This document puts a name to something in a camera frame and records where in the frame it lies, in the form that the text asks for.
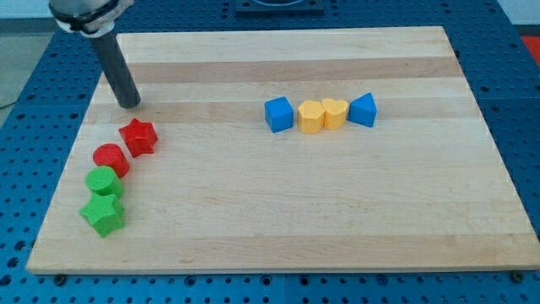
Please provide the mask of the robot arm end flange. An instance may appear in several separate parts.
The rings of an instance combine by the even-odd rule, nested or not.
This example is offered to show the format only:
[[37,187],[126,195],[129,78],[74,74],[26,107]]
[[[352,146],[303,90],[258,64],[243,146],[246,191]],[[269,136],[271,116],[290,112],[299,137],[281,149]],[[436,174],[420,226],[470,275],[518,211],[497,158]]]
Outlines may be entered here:
[[97,38],[111,32],[115,20],[134,3],[134,0],[49,0],[48,6],[62,30]]

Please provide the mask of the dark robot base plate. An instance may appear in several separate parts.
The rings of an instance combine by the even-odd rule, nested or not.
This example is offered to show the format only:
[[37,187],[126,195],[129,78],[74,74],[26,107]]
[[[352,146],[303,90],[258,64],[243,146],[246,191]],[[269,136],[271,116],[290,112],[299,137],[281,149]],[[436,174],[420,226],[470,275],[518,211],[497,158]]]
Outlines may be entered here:
[[323,13],[326,0],[234,0],[236,15]]

